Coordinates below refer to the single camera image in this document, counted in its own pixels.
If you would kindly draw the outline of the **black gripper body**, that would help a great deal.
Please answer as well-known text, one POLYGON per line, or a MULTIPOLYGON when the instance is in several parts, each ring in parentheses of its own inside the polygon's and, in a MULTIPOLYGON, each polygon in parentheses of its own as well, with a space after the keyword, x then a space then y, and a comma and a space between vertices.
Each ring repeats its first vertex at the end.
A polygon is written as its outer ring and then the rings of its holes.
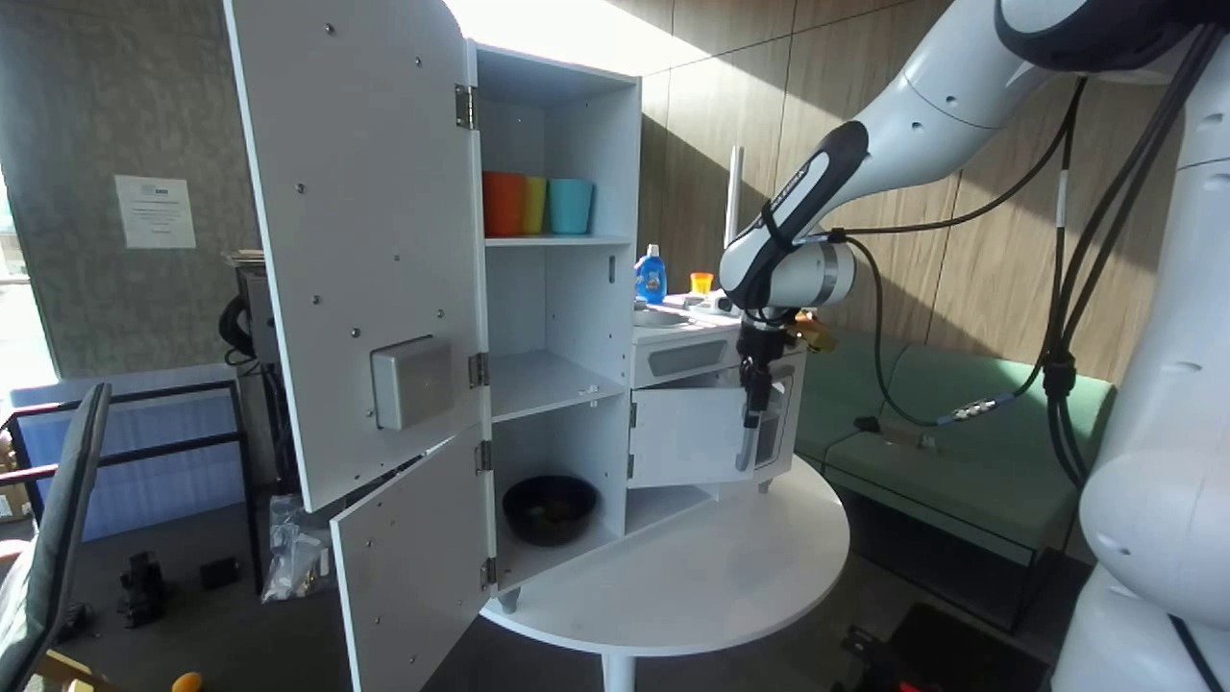
POLYGON ((774 362, 785 354, 786 329, 775 318, 745 316, 736 327, 745 415, 770 409, 774 362))

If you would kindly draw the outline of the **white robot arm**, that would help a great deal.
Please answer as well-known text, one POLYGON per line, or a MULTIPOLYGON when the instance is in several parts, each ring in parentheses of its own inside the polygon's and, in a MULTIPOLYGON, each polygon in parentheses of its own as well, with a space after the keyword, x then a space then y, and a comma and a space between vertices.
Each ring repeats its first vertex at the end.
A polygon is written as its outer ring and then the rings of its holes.
POLYGON ((1225 0, 953 0, 899 75, 835 128, 724 251, 743 311, 745 409, 800 308, 844 292, 849 262, 809 227, 835 206, 932 179, 1050 72, 1167 75, 1128 148, 1181 143, 1157 288, 1095 465, 1079 530, 1095 557, 1053 692, 1230 692, 1230 39, 1225 0))

